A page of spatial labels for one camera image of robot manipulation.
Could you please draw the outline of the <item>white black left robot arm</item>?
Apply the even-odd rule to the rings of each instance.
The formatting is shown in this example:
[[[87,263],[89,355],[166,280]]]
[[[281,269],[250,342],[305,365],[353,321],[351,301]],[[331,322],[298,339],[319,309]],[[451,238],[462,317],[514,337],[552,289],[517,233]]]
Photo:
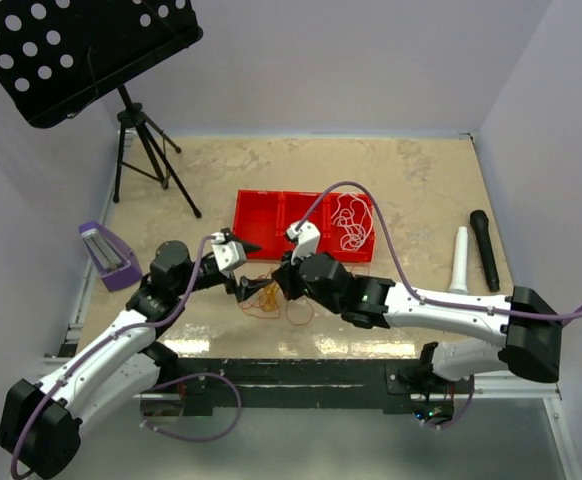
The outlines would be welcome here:
[[[181,241],[161,244],[138,289],[104,332],[40,380],[21,379],[8,390],[0,447],[11,456],[11,477],[55,477],[94,422],[138,393],[171,390],[178,368],[163,358],[169,351],[159,337],[195,291],[222,286],[246,300],[250,285],[234,272],[259,249],[228,228],[203,237],[195,256]]]

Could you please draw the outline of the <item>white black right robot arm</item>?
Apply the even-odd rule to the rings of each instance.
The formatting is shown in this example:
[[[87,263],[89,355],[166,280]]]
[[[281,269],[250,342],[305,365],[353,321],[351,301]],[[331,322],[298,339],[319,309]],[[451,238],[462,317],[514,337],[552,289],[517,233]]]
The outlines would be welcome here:
[[[533,289],[487,296],[415,289],[353,274],[328,253],[301,260],[286,253],[272,277],[286,299],[311,299],[358,328],[419,327],[460,335],[459,342],[423,348],[407,378],[420,391],[437,393],[465,377],[496,371],[543,384],[559,379],[563,325]]]

